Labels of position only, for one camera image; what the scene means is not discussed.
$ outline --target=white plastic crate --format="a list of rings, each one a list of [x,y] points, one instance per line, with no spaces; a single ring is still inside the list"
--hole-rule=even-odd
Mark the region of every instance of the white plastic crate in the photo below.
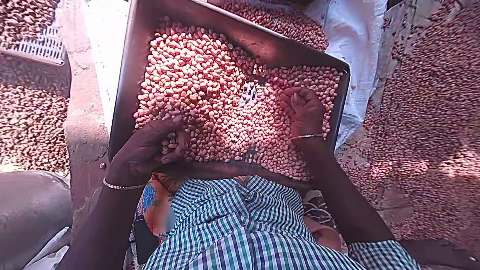
[[[37,40],[19,41],[11,49],[3,48],[0,43],[0,52],[54,65],[65,62],[65,47],[55,23],[38,34]]]

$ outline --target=forearm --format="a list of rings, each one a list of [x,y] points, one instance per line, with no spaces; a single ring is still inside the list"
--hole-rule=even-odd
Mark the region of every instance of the forearm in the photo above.
[[[347,244],[394,239],[376,210],[353,185],[319,138],[302,138],[301,149],[329,211]]]
[[[121,269],[142,190],[102,187],[95,209],[57,270]]]

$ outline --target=bracelet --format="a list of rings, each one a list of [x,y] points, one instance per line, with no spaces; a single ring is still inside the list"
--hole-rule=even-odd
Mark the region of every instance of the bracelet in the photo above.
[[[112,184],[107,183],[106,179],[107,179],[106,177],[103,178],[103,184],[105,186],[107,186],[109,188],[113,188],[113,189],[118,189],[118,190],[137,189],[137,188],[142,188],[142,187],[144,187],[148,184],[148,183],[145,183],[145,184],[133,185],[133,186],[112,185]]]
[[[290,138],[290,140],[298,139],[298,138],[323,137],[323,136],[324,136],[323,134],[310,134],[310,135],[295,136]]]

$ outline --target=hand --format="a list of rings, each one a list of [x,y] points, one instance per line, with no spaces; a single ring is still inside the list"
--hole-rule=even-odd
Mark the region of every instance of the hand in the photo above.
[[[179,116],[173,120],[150,121],[135,132],[113,158],[107,182],[125,186],[144,184],[161,164],[181,159],[188,147],[182,122]],[[162,141],[172,132],[177,134],[179,144],[175,152],[163,155]]]
[[[292,119],[292,137],[323,134],[325,105],[313,90],[292,87],[283,91],[281,106]]]

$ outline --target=wrist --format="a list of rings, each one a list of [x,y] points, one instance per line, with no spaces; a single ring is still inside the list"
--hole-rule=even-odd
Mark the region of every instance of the wrist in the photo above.
[[[148,180],[150,180],[150,177],[150,175],[135,175],[128,169],[116,170],[115,168],[111,168],[110,171],[108,171],[105,180],[112,185],[134,186],[147,183]]]
[[[322,156],[333,156],[332,153],[329,153],[328,147],[323,137],[298,138],[295,139],[295,143],[304,155],[309,155],[310,153],[313,153],[316,156],[319,154]]]

